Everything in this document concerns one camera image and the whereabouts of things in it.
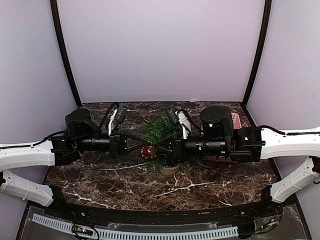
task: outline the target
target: robotic arm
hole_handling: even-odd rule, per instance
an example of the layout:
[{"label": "robotic arm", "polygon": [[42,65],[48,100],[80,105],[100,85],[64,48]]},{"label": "robotic arm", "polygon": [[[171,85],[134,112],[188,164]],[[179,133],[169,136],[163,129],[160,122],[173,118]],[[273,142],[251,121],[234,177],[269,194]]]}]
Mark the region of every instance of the robotic arm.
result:
[{"label": "robotic arm", "polygon": [[[84,151],[110,152],[111,157],[116,158],[139,149],[146,144],[144,139],[117,128],[124,121],[126,111],[123,104],[114,111],[107,126],[108,133],[102,133],[101,128],[92,122],[87,109],[77,109],[65,117],[66,131],[51,134],[40,142],[0,144],[0,193],[45,207],[54,200],[63,199],[58,187],[31,182],[8,169],[69,165],[80,159],[80,153]],[[139,143],[129,146],[128,139]]]},{"label": "robotic arm", "polygon": [[[157,142],[154,145],[156,153],[167,155],[169,164],[182,163],[187,156],[223,156],[240,163],[284,156],[310,156],[285,179],[263,190],[263,200],[274,203],[284,202],[290,195],[320,178],[320,127],[280,131],[264,125],[234,129],[231,111],[216,106],[207,107],[200,113],[199,127],[185,110],[180,111],[201,134],[185,137],[178,133]],[[181,124],[179,110],[171,106],[166,114],[172,124]]]}]

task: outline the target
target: wire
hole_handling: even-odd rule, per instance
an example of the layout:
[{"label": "wire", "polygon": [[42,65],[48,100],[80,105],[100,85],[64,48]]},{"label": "wire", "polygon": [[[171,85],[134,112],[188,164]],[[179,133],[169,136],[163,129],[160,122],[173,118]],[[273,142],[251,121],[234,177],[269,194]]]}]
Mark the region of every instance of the wire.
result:
[{"label": "wire", "polygon": [[280,130],[278,130],[278,129],[275,129],[275,128],[272,127],[272,126],[268,126],[268,125],[261,125],[261,126],[258,126],[258,128],[260,128],[260,129],[270,129],[270,130],[276,132],[277,134],[287,135],[287,136],[320,134],[320,131],[284,132],[284,131],[280,131]]},{"label": "wire", "polygon": [[269,232],[271,232],[272,230],[274,230],[278,225],[279,225],[279,223],[280,223],[280,221],[281,221],[281,219],[282,219],[282,215],[281,215],[281,217],[280,217],[280,215],[279,215],[279,211],[278,211],[278,209],[276,209],[276,208],[274,208],[274,210],[275,210],[275,212],[276,212],[276,218],[277,218],[277,220],[278,220],[278,223],[276,224],[276,225],[274,225],[274,227],[272,228],[272,229],[270,229],[269,231],[263,231],[263,232],[259,232],[259,231],[261,231],[261,230],[264,230],[264,229],[257,229],[256,231],[253,231],[253,232],[238,232],[239,233],[239,235],[241,236],[243,236],[243,235],[259,235],[259,234],[266,234],[266,233],[269,233]]},{"label": "wire", "polygon": [[[59,214],[57,214],[56,212],[54,212],[52,209],[50,209],[50,208],[46,208],[46,209],[48,209],[50,212],[52,212],[54,215],[56,215],[58,218],[62,218],[63,219],[63,217],[62,216],[60,216]],[[76,215],[76,213],[74,212],[74,211],[70,211],[69,212],[69,214],[72,214],[72,215],[74,215],[75,217],[76,217],[76,220],[73,220],[72,222],[73,222],[73,224],[79,224],[79,225],[82,225],[82,226],[84,226],[84,227],[87,227],[87,228],[91,228],[93,231],[95,231],[95,233],[96,233],[96,240],[100,240],[100,234],[99,234],[99,232],[97,231],[97,229],[95,229],[93,226],[90,226],[89,224],[86,224],[86,223],[84,223],[84,222],[81,222],[81,221],[77,221],[77,215]]]},{"label": "wire", "polygon": [[87,240],[87,239],[91,239],[91,237],[90,237],[90,238],[87,238],[86,236],[85,236],[85,237],[79,236],[76,231],[73,232],[73,233],[76,235],[76,236],[74,236],[74,235],[72,234],[73,238],[75,238],[75,239],[77,239],[77,240]]},{"label": "wire", "polygon": [[113,134],[115,133],[115,131],[116,131],[117,128],[119,127],[119,124],[120,124],[120,123],[119,123],[118,121],[116,121],[116,124],[115,124],[114,128],[112,129],[110,135],[113,135]]},{"label": "wire", "polygon": [[185,116],[188,118],[188,120],[190,121],[190,123],[191,123],[196,129],[198,129],[198,130],[199,130],[200,132],[202,132],[202,133],[205,133],[205,132],[201,129],[201,127],[199,127],[198,125],[195,124],[195,122],[191,119],[189,113],[188,113],[185,109],[182,109],[182,108],[179,109],[179,110],[176,112],[176,114],[178,115],[179,112],[183,112],[183,113],[185,114]]},{"label": "wire", "polygon": [[102,126],[104,125],[104,123],[105,123],[105,121],[107,119],[107,116],[109,115],[109,113],[112,110],[112,108],[114,107],[114,105],[119,107],[119,104],[116,101],[109,106],[109,108],[107,109],[107,111],[105,112],[105,114],[104,114],[104,116],[102,118],[102,121],[100,122],[99,129],[101,129]]},{"label": "wire", "polygon": [[188,132],[188,134],[191,134],[190,129],[189,129],[184,123],[182,123],[181,125],[184,126],[184,128],[186,129],[186,131]]},{"label": "wire", "polygon": [[43,140],[38,141],[33,145],[28,144],[28,145],[3,146],[3,147],[0,147],[0,150],[3,150],[3,149],[16,149],[16,148],[28,148],[28,147],[32,147],[32,146],[37,146],[37,145],[40,145],[40,144],[44,143],[45,141],[49,140],[50,138],[52,138],[55,135],[64,134],[64,133],[65,133],[65,131],[57,131],[57,132],[54,132],[54,133],[46,136]]}]

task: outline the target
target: cable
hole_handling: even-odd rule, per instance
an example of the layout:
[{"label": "cable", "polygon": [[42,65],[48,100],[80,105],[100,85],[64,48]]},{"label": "cable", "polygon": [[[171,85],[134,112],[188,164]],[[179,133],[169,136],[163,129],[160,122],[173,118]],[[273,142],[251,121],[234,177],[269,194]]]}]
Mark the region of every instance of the cable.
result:
[{"label": "cable", "polygon": [[185,114],[185,116],[188,118],[188,120],[190,121],[190,123],[196,128],[198,129],[200,132],[202,133],[205,133],[201,127],[199,127],[198,125],[195,124],[195,122],[191,119],[189,113],[185,110],[185,109],[179,109],[177,112],[176,112],[176,115],[179,115],[179,112],[183,112]]},{"label": "cable", "polygon": [[186,131],[188,132],[188,134],[191,134],[190,129],[189,129],[184,123],[182,123],[181,125],[184,126],[184,128],[186,129]]},{"label": "cable", "polygon": [[116,124],[115,124],[114,128],[112,129],[110,135],[113,135],[115,133],[115,131],[117,130],[117,127],[119,127],[119,124],[120,123],[118,121],[116,121]]},{"label": "cable", "polygon": [[[58,218],[62,218],[63,219],[63,217],[62,216],[60,216],[59,214],[57,214],[56,212],[54,212],[52,209],[50,209],[50,208],[46,208],[46,209],[48,209],[50,212],[52,212],[54,215],[56,215]],[[82,226],[84,226],[84,227],[89,227],[89,228],[91,228],[93,231],[95,231],[95,233],[96,233],[96,240],[100,240],[100,234],[99,234],[99,232],[97,231],[97,229],[95,229],[93,226],[90,226],[89,224],[86,224],[86,223],[84,223],[84,222],[81,222],[81,221],[77,221],[77,215],[76,215],[76,213],[74,212],[74,211],[70,211],[69,212],[69,214],[72,214],[72,215],[74,215],[75,217],[76,217],[76,220],[73,220],[72,222],[73,222],[73,224],[79,224],[79,225],[82,225]]]},{"label": "cable", "polygon": [[279,223],[280,223],[280,221],[281,221],[281,219],[282,219],[282,215],[281,215],[281,217],[280,217],[278,209],[274,208],[274,210],[275,210],[275,212],[276,212],[276,218],[277,218],[277,220],[278,220],[278,223],[275,224],[272,229],[270,229],[270,230],[268,230],[268,231],[263,231],[263,232],[259,232],[259,231],[264,230],[264,229],[257,229],[256,231],[253,231],[253,232],[240,232],[240,231],[238,231],[239,236],[266,234],[266,233],[269,233],[269,232],[271,232],[272,230],[274,230],[274,229],[279,225]]},{"label": "cable", "polygon": [[280,130],[278,130],[278,129],[275,129],[275,128],[272,127],[272,126],[268,126],[268,125],[261,125],[261,126],[258,126],[258,128],[259,128],[259,129],[270,129],[270,130],[276,132],[277,134],[286,135],[286,136],[320,134],[320,131],[284,132],[284,131],[280,131]]},{"label": "cable", "polygon": [[112,110],[112,108],[114,107],[114,105],[119,107],[119,104],[116,101],[109,106],[109,108],[107,109],[107,111],[105,112],[105,114],[104,114],[104,116],[102,118],[102,121],[100,122],[99,129],[101,129],[102,126],[104,125],[105,120],[107,119],[107,116],[109,115],[109,113]]},{"label": "cable", "polygon": [[28,144],[28,145],[3,146],[3,147],[0,147],[0,150],[3,150],[3,149],[15,149],[15,148],[28,148],[28,147],[32,147],[32,146],[37,146],[37,145],[40,145],[40,144],[44,143],[45,141],[49,140],[50,138],[52,138],[55,135],[64,134],[64,133],[65,133],[65,131],[57,131],[57,132],[54,132],[54,133],[46,136],[43,140],[38,141],[33,145]]}]

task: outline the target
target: red ornament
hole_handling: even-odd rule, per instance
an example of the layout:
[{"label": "red ornament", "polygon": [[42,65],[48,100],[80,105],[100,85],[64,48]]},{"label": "red ornament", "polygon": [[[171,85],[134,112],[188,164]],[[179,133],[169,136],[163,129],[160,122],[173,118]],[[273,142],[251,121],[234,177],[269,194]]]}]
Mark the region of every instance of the red ornament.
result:
[{"label": "red ornament", "polygon": [[144,146],[141,150],[141,155],[145,159],[152,159],[156,157],[156,149],[153,146]]}]

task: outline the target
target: marble surface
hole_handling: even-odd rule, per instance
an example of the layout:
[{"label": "marble surface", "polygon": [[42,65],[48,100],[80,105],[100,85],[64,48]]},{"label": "marble surface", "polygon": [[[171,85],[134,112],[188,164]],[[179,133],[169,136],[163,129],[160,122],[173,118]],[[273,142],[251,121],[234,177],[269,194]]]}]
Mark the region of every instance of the marble surface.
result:
[{"label": "marble surface", "polygon": [[[140,137],[146,124],[165,116],[172,102],[126,103],[128,111],[122,129]],[[200,111],[208,106],[226,106],[239,114],[242,126],[250,123],[238,103],[175,102],[199,124]],[[108,103],[89,103],[92,120],[99,124]],[[196,166],[174,175],[152,171],[150,164],[134,151],[118,159],[108,153],[85,152],[80,160],[49,169],[45,184],[61,187],[69,203],[139,211],[175,211],[219,208],[260,200],[261,190],[276,182],[267,160],[227,163],[199,160]]]}]

